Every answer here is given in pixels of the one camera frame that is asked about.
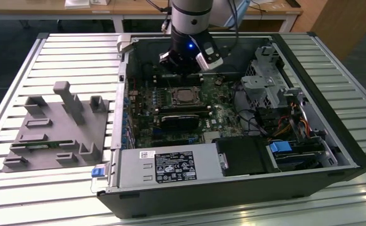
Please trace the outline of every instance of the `white box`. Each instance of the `white box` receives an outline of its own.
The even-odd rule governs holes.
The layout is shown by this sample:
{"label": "white box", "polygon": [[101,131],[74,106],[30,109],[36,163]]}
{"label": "white box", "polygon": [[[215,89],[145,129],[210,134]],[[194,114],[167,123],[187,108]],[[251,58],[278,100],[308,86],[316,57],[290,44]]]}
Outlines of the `white box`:
{"label": "white box", "polygon": [[66,9],[90,8],[90,0],[66,0]]}
{"label": "white box", "polygon": [[107,5],[110,0],[91,0],[93,5]]}

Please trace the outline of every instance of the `barcode sticker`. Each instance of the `barcode sticker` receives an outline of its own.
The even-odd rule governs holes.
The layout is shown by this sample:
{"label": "barcode sticker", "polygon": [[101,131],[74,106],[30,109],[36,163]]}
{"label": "barcode sticker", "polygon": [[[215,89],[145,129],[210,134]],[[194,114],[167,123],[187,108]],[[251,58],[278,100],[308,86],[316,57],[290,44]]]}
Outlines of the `barcode sticker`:
{"label": "barcode sticker", "polygon": [[151,159],[151,158],[155,158],[155,154],[157,154],[157,151],[139,152],[139,158]]}

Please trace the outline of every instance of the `slotted aluminum table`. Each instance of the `slotted aluminum table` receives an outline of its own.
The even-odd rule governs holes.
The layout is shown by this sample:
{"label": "slotted aluminum table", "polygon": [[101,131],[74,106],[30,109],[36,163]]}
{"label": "slotted aluminum table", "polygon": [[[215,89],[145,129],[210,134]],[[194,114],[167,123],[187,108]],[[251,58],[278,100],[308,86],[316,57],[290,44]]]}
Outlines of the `slotted aluminum table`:
{"label": "slotted aluminum table", "polygon": [[[318,37],[304,33],[282,36],[366,152],[366,90]],[[110,159],[121,64],[117,40],[118,34],[110,33],[51,34],[35,42],[0,105],[0,225],[366,224],[366,174],[310,197],[121,220],[91,191],[93,167],[2,173],[3,160],[27,113],[23,107],[27,96],[43,95],[47,102],[60,101],[52,85],[63,80],[72,84],[71,92],[79,94],[80,100],[94,95],[111,100],[103,157],[105,161]]]}

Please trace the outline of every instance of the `power supply label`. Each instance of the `power supply label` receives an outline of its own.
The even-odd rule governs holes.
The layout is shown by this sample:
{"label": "power supply label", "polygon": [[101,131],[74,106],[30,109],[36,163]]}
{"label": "power supply label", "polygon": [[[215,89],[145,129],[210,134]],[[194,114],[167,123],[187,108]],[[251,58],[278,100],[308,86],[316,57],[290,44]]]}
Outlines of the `power supply label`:
{"label": "power supply label", "polygon": [[193,152],[155,154],[157,182],[197,180]]}

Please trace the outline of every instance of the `circuit board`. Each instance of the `circuit board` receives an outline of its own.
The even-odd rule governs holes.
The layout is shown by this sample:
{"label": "circuit board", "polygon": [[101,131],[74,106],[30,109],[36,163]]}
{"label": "circuit board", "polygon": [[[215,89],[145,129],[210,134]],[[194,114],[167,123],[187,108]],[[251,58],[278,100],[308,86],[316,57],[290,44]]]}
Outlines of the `circuit board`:
{"label": "circuit board", "polygon": [[[218,75],[205,76],[202,86],[198,87],[159,88],[146,81],[137,90],[133,118],[137,125],[138,148],[154,147],[155,144],[167,144],[167,142],[178,145],[179,141],[187,140],[189,144],[210,143],[205,136],[205,134],[215,134],[210,132],[217,134],[219,132],[219,137],[243,135],[243,128],[231,105],[233,83],[223,82]],[[179,99],[179,103],[175,98],[177,92],[186,94],[182,96],[186,99]],[[173,107],[175,104],[185,105],[189,101],[195,102],[197,105],[205,105],[210,110],[206,116],[199,117],[199,126],[191,131],[162,132],[157,126],[158,108]]]}

